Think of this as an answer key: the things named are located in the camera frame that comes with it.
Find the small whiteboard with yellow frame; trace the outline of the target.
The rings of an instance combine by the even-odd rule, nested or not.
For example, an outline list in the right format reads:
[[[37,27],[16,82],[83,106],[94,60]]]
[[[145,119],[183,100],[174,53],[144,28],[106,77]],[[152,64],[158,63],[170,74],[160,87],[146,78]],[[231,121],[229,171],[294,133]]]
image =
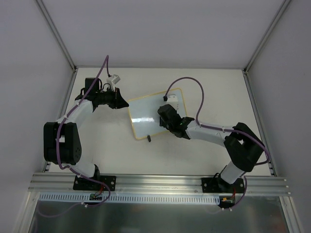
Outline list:
[[[167,131],[167,129],[159,125],[160,116],[157,113],[159,107],[166,104],[163,100],[165,93],[165,91],[158,92],[128,101],[128,112],[135,139],[145,139],[148,135],[155,136]],[[177,95],[179,101],[179,103],[174,104],[173,107],[181,117],[186,117],[187,110],[182,89],[172,89],[169,91],[168,95],[171,94]]]

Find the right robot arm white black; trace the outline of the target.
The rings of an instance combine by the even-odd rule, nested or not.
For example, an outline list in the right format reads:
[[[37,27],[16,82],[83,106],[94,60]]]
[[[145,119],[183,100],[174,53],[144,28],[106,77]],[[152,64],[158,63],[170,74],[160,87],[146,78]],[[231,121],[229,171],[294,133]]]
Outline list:
[[[192,117],[181,117],[169,104],[159,107],[160,126],[178,138],[196,139],[217,144],[226,149],[231,159],[217,180],[218,189],[229,192],[241,175],[251,172],[258,165],[265,146],[250,128],[239,122],[229,129],[199,124]]]

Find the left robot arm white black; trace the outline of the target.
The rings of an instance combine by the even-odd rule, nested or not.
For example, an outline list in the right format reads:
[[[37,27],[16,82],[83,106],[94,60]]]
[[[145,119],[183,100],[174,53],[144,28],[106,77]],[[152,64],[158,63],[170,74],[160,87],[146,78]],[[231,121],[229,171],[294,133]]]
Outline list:
[[[47,122],[43,128],[44,159],[61,169],[72,170],[84,178],[84,184],[91,190],[100,187],[100,172],[98,166],[83,158],[78,129],[100,105],[107,105],[111,109],[129,106],[116,87],[119,81],[118,75],[108,77],[108,87],[103,90],[104,85],[100,80],[86,78],[85,87],[75,98],[72,108],[56,122]]]

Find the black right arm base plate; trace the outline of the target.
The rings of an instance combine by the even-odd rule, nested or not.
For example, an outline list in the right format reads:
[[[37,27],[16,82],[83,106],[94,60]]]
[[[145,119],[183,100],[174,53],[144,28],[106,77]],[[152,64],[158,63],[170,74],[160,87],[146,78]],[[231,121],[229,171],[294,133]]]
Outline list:
[[[245,191],[244,180],[238,178],[233,184],[225,182],[219,177],[205,177],[201,178],[203,193],[238,193],[242,194]]]

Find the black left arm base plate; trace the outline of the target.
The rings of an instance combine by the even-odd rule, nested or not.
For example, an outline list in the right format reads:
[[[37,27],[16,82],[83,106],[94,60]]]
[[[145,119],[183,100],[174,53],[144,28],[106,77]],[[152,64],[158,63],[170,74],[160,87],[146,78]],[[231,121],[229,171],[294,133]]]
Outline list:
[[[89,181],[85,178],[78,178],[75,176],[73,183],[73,190],[77,191],[99,191],[102,184],[106,184],[110,191],[114,192],[116,187],[116,176],[100,175],[98,182]]]

